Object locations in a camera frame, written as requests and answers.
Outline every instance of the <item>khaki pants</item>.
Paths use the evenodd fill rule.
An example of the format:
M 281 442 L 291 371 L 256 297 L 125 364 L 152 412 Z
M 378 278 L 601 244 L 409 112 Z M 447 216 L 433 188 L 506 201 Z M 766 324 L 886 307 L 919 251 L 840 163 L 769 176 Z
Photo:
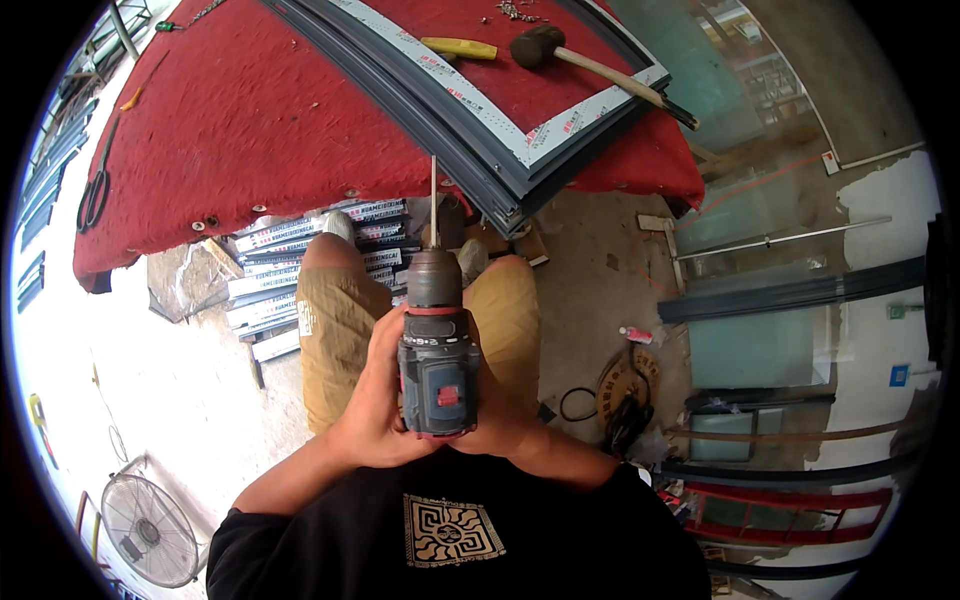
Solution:
M 533 269 L 513 260 L 472 284 L 465 308 L 507 397 L 536 414 L 540 307 Z M 373 324 L 391 309 L 390 290 L 347 269 L 307 269 L 297 282 L 307 426 L 321 434 L 344 413 L 367 361 Z

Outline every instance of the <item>fan guard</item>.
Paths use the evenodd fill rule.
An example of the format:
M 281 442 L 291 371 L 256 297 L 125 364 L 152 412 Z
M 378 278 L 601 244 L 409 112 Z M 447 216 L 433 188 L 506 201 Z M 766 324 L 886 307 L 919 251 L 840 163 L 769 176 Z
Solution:
M 160 486 L 136 475 L 117 475 L 104 488 L 100 512 L 113 547 L 144 579 L 179 588 L 196 576 L 193 529 Z

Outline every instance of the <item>red ladder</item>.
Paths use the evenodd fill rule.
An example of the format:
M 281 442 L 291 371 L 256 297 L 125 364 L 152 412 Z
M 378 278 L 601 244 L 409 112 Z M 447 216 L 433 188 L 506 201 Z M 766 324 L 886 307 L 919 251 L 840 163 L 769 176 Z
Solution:
M 887 506 L 893 498 L 893 491 L 889 488 L 877 490 L 876 492 L 830 495 L 767 492 L 764 490 L 748 490 L 745 488 L 716 486 L 706 483 L 688 483 L 686 490 L 700 495 L 696 518 L 686 520 L 684 524 L 686 531 L 709 538 L 790 546 L 866 540 L 876 531 L 876 527 L 880 523 L 880 520 L 883 519 L 883 515 L 887 511 Z M 704 522 L 704 509 L 707 506 L 707 499 L 710 497 L 745 503 L 747 505 L 747 513 L 743 517 L 743 523 L 739 527 L 736 527 L 734 525 Z M 790 526 L 785 531 L 748 527 L 750 511 L 755 504 L 773 508 L 793 509 L 793 519 L 790 521 Z M 840 521 L 843 520 L 847 510 L 869 508 L 872 506 L 880 507 L 873 521 L 863 525 L 840 528 Z M 830 529 L 823 531 L 796 531 L 793 529 L 793 526 L 797 521 L 797 516 L 800 514 L 800 511 L 840 512 L 835 515 L 836 520 L 833 521 L 833 526 Z

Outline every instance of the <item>shoe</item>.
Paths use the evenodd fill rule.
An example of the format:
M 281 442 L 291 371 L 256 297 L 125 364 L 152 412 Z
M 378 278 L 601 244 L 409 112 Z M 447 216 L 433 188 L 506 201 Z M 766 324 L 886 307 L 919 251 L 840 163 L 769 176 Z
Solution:
M 490 253 L 483 242 L 470 238 L 457 253 L 457 262 L 460 263 L 460 273 L 466 290 L 490 264 Z
M 326 213 L 326 223 L 324 223 L 323 233 L 333 233 L 344 238 L 352 246 L 356 246 L 353 239 L 353 222 L 347 216 L 346 212 L 341 210 L 332 210 Z

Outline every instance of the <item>scissors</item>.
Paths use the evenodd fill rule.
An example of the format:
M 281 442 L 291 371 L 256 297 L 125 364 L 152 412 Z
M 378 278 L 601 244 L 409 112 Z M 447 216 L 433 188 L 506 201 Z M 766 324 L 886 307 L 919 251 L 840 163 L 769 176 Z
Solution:
M 80 198 L 80 207 L 77 209 L 77 232 L 87 233 L 100 221 L 100 215 L 104 214 L 104 206 L 107 205 L 107 194 L 110 191 L 110 173 L 107 172 L 107 158 L 110 156 L 110 146 L 113 144 L 113 135 L 117 132 L 117 125 L 120 123 L 120 117 L 113 119 L 113 127 L 110 128 L 110 135 L 107 138 L 107 144 L 100 155 L 100 165 L 97 172 L 93 174 L 93 181 L 89 181 L 84 188 L 84 194 Z

